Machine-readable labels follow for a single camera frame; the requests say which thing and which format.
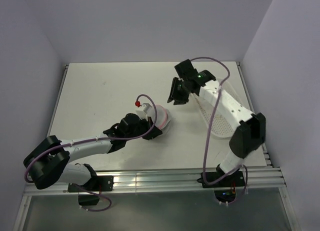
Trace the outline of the white mesh laundry bag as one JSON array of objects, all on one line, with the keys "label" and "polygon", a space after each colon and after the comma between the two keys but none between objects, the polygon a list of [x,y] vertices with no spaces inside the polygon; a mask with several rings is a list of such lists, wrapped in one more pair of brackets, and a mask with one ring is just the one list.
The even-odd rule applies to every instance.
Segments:
[{"label": "white mesh laundry bag", "polygon": [[156,104],[156,111],[151,107],[147,111],[147,116],[151,118],[152,122],[155,123],[155,126],[162,131],[163,133],[167,132],[170,127],[172,120],[171,113],[168,109],[163,106]]}]

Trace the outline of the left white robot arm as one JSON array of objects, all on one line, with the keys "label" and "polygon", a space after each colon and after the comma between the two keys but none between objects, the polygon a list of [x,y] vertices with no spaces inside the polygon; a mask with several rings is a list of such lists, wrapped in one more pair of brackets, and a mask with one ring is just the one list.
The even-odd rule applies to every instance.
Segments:
[{"label": "left white robot arm", "polygon": [[24,179],[39,190],[55,183],[69,183],[78,189],[93,191],[102,184],[102,179],[91,165],[74,163],[76,160],[114,153],[130,140],[152,140],[163,134],[169,121],[166,113],[148,114],[144,118],[128,113],[99,136],[66,141],[55,135],[48,136],[24,159]]}]

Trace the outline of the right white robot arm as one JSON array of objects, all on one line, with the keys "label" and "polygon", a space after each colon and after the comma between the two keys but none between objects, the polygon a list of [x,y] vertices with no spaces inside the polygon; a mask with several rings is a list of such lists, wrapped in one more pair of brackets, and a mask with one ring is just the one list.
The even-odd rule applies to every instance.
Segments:
[{"label": "right white robot arm", "polygon": [[219,164],[216,174],[217,182],[227,186],[247,156],[265,142],[266,118],[262,113],[255,114],[245,108],[225,91],[223,84],[226,79],[218,81],[208,70],[197,71],[190,59],[178,63],[174,68],[177,77],[172,80],[167,101],[184,105],[189,102],[190,95],[196,95],[213,107],[213,115],[220,113],[234,131],[229,140],[230,150]]}]

